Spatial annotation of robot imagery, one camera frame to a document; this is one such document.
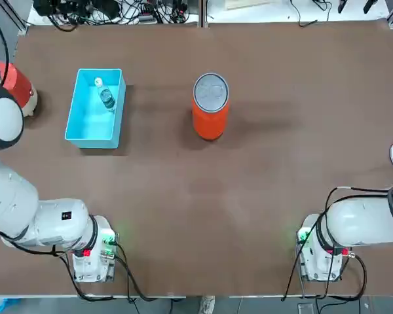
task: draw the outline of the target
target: brown table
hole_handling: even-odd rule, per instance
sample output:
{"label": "brown table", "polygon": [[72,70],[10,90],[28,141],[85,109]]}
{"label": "brown table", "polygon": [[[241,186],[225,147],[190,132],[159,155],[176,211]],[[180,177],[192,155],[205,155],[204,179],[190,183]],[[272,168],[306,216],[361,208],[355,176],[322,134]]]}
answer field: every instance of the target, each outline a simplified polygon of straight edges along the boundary
{"label": "brown table", "polygon": [[[33,27],[16,64],[42,108],[0,158],[41,199],[80,198],[105,215],[147,294],[283,294],[295,232],[329,190],[393,184],[393,31],[383,20]],[[64,140],[76,73],[88,67],[120,67],[127,81],[117,150]],[[213,143],[195,134],[190,112],[193,84],[208,71],[231,90],[229,125]],[[367,293],[393,294],[393,245],[355,251]],[[358,290],[350,264],[331,293]],[[83,288],[125,294],[125,275]],[[290,292],[301,293],[297,277]],[[74,293],[60,261],[0,241],[0,294]]]}

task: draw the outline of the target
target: light blue container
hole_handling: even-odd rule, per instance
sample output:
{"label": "light blue container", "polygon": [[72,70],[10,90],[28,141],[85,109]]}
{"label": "light blue container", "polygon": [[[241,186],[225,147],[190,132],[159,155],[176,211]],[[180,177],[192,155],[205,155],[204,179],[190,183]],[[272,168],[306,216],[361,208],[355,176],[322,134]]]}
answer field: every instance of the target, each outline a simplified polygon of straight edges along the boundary
{"label": "light blue container", "polygon": [[20,299],[3,299],[3,303],[0,305],[0,313],[4,311],[4,309],[12,304],[19,303]]}
{"label": "light blue container", "polygon": [[[100,77],[115,98],[105,108],[94,79]],[[117,148],[124,109],[125,81],[120,69],[79,69],[65,129],[66,140],[80,148]]]}

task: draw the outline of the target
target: can lid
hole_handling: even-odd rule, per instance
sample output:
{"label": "can lid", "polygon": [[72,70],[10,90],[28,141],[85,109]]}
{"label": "can lid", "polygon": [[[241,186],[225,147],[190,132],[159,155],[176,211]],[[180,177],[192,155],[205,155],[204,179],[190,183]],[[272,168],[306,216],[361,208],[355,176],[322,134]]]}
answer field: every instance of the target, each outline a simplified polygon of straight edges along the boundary
{"label": "can lid", "polygon": [[229,87],[224,78],[215,73],[202,75],[194,86],[194,99],[198,107],[207,113],[216,113],[225,106]]}

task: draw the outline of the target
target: orange can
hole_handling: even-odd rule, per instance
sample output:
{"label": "orange can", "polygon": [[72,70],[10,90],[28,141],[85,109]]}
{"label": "orange can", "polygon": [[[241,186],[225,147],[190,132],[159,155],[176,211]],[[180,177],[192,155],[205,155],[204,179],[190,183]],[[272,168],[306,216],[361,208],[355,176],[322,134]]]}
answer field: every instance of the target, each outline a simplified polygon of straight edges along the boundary
{"label": "orange can", "polygon": [[203,139],[214,140],[223,134],[229,112],[229,86],[224,78],[206,73],[194,85],[192,117],[195,131]]}
{"label": "orange can", "polygon": [[[3,78],[6,64],[0,61],[0,72]],[[15,98],[22,108],[24,116],[32,116],[38,102],[38,93],[26,76],[14,66],[9,64],[4,88]]]}

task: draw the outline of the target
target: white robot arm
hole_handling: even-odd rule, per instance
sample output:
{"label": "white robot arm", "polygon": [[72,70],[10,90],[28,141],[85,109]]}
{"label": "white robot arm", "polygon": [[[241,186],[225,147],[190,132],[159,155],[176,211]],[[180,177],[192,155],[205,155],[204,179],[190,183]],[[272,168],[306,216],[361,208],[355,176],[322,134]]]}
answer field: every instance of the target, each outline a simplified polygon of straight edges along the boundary
{"label": "white robot arm", "polygon": [[[23,132],[22,110],[0,85],[0,150]],[[0,236],[8,246],[60,245],[73,252],[75,279],[113,279],[116,234],[101,216],[88,214],[81,200],[39,201],[37,189],[0,162]]]}
{"label": "white robot arm", "polygon": [[344,198],[332,204],[326,216],[309,215],[297,233],[297,246],[304,242],[301,276],[308,281],[338,280],[344,248],[393,242],[393,188],[386,194]]}

